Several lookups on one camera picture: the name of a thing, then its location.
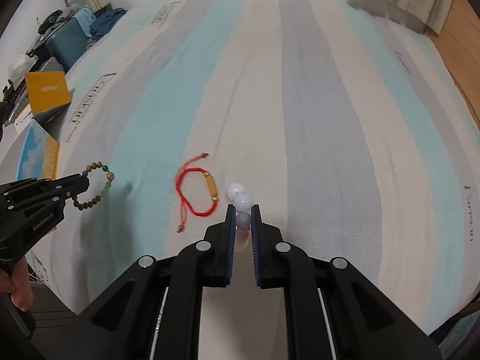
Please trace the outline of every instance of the red string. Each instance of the red string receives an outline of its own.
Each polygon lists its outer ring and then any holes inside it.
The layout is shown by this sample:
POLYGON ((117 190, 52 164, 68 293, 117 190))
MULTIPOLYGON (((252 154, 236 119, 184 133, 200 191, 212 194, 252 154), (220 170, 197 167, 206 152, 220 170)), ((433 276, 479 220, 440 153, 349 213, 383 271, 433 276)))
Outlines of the red string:
POLYGON ((185 175, 189 172, 202 172, 205 173, 206 170, 203 168, 198 168, 198 167, 192 167, 192 168, 187 168, 189 164, 192 162, 195 162, 199 160, 200 158, 206 158, 208 156, 208 153, 202 153, 199 155, 196 155, 195 157, 185 161, 180 168, 178 168, 177 174, 175 175, 175 190, 177 192, 178 197, 180 198, 180 225, 178 225, 177 233, 181 233, 184 228, 185 224, 187 223, 187 216, 188 216, 188 211, 195 215, 195 216, 210 216, 215 212, 215 209, 217 209, 217 202, 212 202, 210 205, 210 208, 207 211, 196 211, 188 199, 183 195, 182 193, 182 181, 185 175))

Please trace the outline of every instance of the box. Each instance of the box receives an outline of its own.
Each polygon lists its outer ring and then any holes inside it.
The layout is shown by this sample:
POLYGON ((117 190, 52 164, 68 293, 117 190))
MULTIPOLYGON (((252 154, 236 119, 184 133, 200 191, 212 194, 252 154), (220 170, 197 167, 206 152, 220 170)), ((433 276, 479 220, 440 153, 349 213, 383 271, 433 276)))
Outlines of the box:
POLYGON ((36 120, 32 120, 23 141, 17 180, 56 178, 59 144, 36 120))
POLYGON ((48 121, 70 103, 65 74, 61 71, 37 71, 25 74, 32 116, 40 123, 48 121))

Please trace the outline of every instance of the beaded bracelet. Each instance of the beaded bracelet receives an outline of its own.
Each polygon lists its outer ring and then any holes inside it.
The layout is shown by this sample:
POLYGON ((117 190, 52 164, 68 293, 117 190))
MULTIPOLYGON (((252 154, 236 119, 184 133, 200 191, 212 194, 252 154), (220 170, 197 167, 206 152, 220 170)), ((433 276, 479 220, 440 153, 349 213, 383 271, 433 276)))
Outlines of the beaded bracelet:
POLYGON ((100 202, 102 197, 105 197, 105 195, 109 192, 109 189, 112 186, 112 181, 115 179, 114 173, 109 171, 109 167, 102 164, 100 161, 94 162, 91 165, 87 165, 86 169, 82 172, 82 175, 88 177, 88 174, 94 169, 102 169, 102 171, 106 172, 106 179, 108 181, 105 183, 105 187, 103 188, 102 192, 100 192, 99 195, 96 195, 89 202, 80 203, 77 195, 72 195, 71 199, 73 200, 73 205, 80 211, 86 210, 87 208, 92 208, 94 205, 100 202))

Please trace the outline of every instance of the light blue cloth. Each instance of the light blue cloth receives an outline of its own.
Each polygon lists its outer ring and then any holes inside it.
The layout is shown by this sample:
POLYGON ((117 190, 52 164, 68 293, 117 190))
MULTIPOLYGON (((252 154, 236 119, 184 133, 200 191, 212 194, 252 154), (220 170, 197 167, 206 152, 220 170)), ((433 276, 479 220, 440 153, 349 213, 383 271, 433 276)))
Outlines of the light blue cloth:
POLYGON ((91 38, 92 34, 90 33, 90 26, 95 20, 97 20, 93 14, 92 8, 90 8, 88 5, 85 5, 77 13, 75 13, 73 17, 78 21, 78 24, 80 24, 85 36, 87 38, 91 38))

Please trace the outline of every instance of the striped bed sheet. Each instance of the striped bed sheet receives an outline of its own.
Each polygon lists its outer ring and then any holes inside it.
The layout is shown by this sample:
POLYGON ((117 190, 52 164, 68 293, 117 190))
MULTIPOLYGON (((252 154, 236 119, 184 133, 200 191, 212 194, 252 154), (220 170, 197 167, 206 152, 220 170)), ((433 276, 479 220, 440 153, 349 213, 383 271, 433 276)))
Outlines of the striped bed sheet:
MULTIPOLYGON (((478 291, 480 134, 426 36, 337 0, 157 1, 68 85, 57 176, 97 160, 116 174, 30 256, 72 310, 138 257, 175 255, 223 221, 225 198, 176 232, 173 178, 200 152, 220 190, 242 183, 284 239, 346 257, 428 334, 478 291)), ((90 192, 103 183, 93 174, 90 192)), ((209 204, 203 178, 184 191, 209 204)), ((204 292, 200 358, 272 357, 281 296, 255 288, 239 251, 232 286, 204 292)))

